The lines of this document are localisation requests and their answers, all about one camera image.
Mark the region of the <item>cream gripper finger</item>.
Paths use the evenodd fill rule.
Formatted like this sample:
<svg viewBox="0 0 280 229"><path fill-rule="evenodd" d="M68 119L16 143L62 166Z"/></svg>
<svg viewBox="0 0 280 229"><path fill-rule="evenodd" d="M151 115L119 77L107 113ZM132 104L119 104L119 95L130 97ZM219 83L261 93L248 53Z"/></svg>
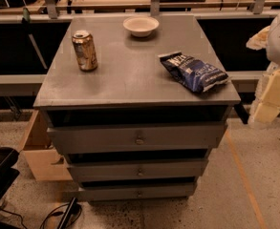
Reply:
<svg viewBox="0 0 280 229"><path fill-rule="evenodd" d="M262 50L267 46L269 26L264 27L254 34L246 43L246 47L252 50Z"/></svg>

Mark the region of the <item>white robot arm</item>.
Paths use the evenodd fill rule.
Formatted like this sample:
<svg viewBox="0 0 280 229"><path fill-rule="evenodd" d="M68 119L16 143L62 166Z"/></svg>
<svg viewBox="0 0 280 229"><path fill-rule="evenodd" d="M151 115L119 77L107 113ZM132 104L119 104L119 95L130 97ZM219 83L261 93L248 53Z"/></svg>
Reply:
<svg viewBox="0 0 280 229"><path fill-rule="evenodd" d="M248 40L246 47L256 51L265 49L270 61L258 81L248 119L249 125L263 126L280 114L280 12L269 26Z"/></svg>

